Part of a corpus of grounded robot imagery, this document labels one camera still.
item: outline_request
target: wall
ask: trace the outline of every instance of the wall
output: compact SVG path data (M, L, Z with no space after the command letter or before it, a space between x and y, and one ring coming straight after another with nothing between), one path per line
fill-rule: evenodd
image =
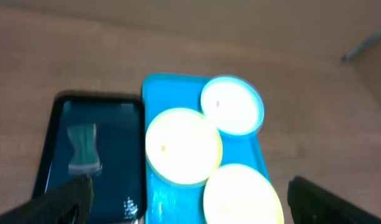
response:
M381 39L352 62L381 105Z
M339 60L381 28L381 0L0 0L204 40Z

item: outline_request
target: green object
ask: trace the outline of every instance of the green object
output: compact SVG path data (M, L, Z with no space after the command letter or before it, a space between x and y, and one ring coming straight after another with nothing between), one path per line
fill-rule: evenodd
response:
M96 125L80 124L67 128L74 147L74 156L68 165L69 174L94 174L101 171L101 162L96 150Z

